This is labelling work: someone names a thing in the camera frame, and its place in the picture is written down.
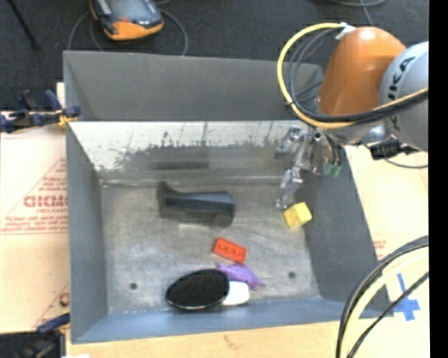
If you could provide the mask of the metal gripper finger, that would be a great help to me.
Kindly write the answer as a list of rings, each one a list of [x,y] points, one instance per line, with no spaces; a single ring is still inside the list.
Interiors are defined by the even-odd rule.
[[[301,143],[301,132],[301,127],[292,126],[289,128],[275,149],[274,158],[276,160],[284,160],[294,156]]]
[[[299,169],[287,169],[279,183],[276,194],[276,206],[283,209],[288,206],[289,200],[302,185],[302,176]]]

